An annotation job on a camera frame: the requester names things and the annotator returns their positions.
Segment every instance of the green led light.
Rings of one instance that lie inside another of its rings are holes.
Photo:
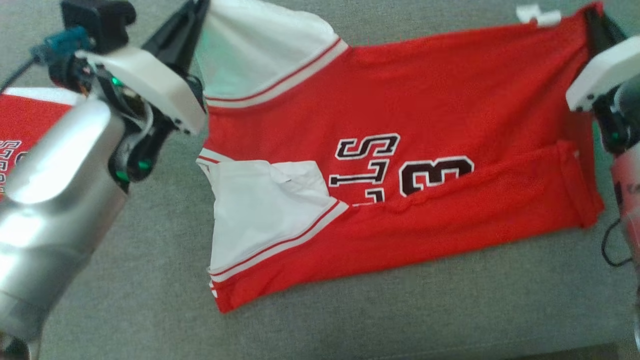
[[[140,168],[140,170],[149,170],[151,169],[151,161],[149,160],[139,161],[138,167]]]
[[[116,171],[116,176],[122,181],[129,182],[129,176],[124,171]]]
[[[115,86],[124,86],[124,84],[122,83],[122,81],[118,80],[118,78],[111,78],[111,82],[112,82]]]

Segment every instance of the white fabric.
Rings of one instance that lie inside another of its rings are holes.
[[[211,151],[209,149],[204,149],[204,148],[202,148],[202,150],[200,151],[200,156],[203,156],[207,159],[214,160],[218,163],[222,161],[233,161],[233,159],[229,158],[228,156],[224,156],[219,152]]]
[[[223,101],[223,100],[212,100],[207,99],[207,104],[211,106],[217,106],[220,108],[246,108],[247,106],[252,106],[256,104],[260,104],[262,102],[267,102],[271,99],[274,99],[276,96],[284,93],[285,91],[292,89],[294,86],[302,83],[304,80],[311,77],[311,75],[320,71],[325,66],[329,65],[333,60],[335,60],[340,54],[342,54],[349,46],[342,40],[339,40],[334,46],[332,46],[329,51],[324,53],[320,58],[314,60],[308,66],[304,66],[300,71],[297,71],[292,76],[287,77],[283,81],[279,81],[277,86],[269,88],[267,92],[261,92],[259,95],[249,97],[247,99],[241,101]]]
[[[229,161],[207,166],[216,198],[212,274],[252,259],[240,269],[246,268],[299,245],[347,208],[329,196],[315,161]]]
[[[317,15],[259,0],[214,0],[196,49],[204,94],[258,94],[312,62],[338,41]]]
[[[562,21],[562,13],[560,10],[543,13],[538,4],[518,5],[516,7],[516,15],[523,24],[528,24],[533,19],[536,19],[538,27],[541,28],[556,26]]]
[[[8,88],[4,94],[72,106],[85,100],[84,96],[63,88]]]

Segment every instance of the folded jersey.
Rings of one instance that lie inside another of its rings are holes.
[[[564,99],[588,60],[587,8],[351,47],[309,13],[212,2],[197,162],[216,196],[220,310],[594,224],[591,122]]]

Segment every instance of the cable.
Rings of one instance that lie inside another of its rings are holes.
[[[145,128],[142,129],[142,127],[140,127],[142,131],[137,136],[135,136],[133,138],[134,139],[134,140],[132,140],[133,144],[137,144],[140,141],[142,141],[142,139],[147,137],[147,135],[149,135],[149,132],[151,132],[151,128],[154,125],[154,111],[153,111],[153,108],[151,108],[151,105],[146,100],[144,101],[144,107],[145,107],[145,115],[147,116],[147,119],[146,119],[146,122],[145,122]],[[140,121],[139,119],[136,119],[136,118],[134,118],[132,116],[129,116],[129,115],[125,114],[125,113],[122,113],[121,115],[123,117],[126,117],[127,119],[133,121],[135,124],[139,125],[138,124],[138,122]]]
[[[613,230],[613,228],[618,226],[619,224],[620,224],[620,219],[617,219],[616,221],[613,222],[613,224],[609,225],[607,230],[604,232],[604,237],[602,238],[602,245],[600,246],[600,250],[602,251],[602,257],[604,258],[604,261],[606,261],[607,264],[609,264],[609,266],[614,268],[619,268],[633,260],[631,257],[629,257],[628,259],[624,259],[619,263],[614,263],[609,258],[609,255],[607,255],[607,242],[609,241],[609,234],[611,234],[611,231]]]
[[[13,73],[9,78],[0,86],[0,95],[13,84],[19,77],[21,77],[25,71],[29,70],[29,68],[34,64],[35,60],[30,58],[28,61],[20,65],[20,67]]]

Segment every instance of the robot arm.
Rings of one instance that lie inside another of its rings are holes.
[[[617,26],[588,15],[592,60],[566,93],[572,111],[592,111],[602,143],[614,155],[614,192],[640,279],[640,35],[624,39]],[[640,350],[640,288],[636,345]]]
[[[202,87],[187,69],[208,5],[188,1],[138,49],[110,28],[124,31],[135,18],[128,3],[63,1],[65,25],[95,45],[36,53],[57,84],[87,100],[8,178],[0,202],[0,360],[37,359],[49,312],[122,210],[129,184],[151,173],[170,133],[204,127]]]

